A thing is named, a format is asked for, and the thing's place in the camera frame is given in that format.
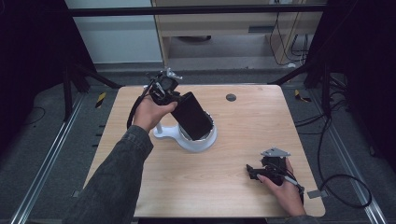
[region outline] sleeve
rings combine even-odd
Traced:
[[[143,164],[152,148],[148,133],[131,126],[93,174],[63,223],[131,223]]]
[[[319,224],[316,218],[311,216],[291,217],[286,224]]]

